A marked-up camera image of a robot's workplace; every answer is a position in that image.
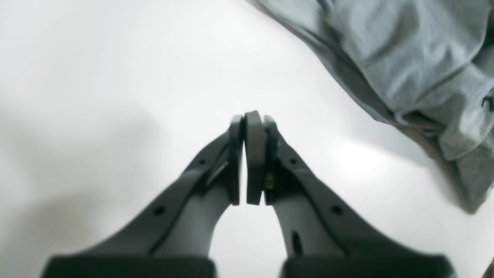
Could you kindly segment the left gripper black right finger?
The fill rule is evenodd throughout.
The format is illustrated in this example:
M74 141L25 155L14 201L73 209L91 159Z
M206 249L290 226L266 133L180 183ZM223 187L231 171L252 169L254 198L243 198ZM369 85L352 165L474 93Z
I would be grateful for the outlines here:
M455 278L443 255L385 236L319 180L270 116L245 113L247 203L273 207L287 260L282 278Z

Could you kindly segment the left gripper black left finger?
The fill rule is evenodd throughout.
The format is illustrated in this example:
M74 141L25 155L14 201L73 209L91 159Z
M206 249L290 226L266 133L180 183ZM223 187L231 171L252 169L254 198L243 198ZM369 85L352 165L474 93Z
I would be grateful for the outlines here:
M44 278L215 278L215 226L240 201L243 118L204 147L179 178L109 239L53 257Z

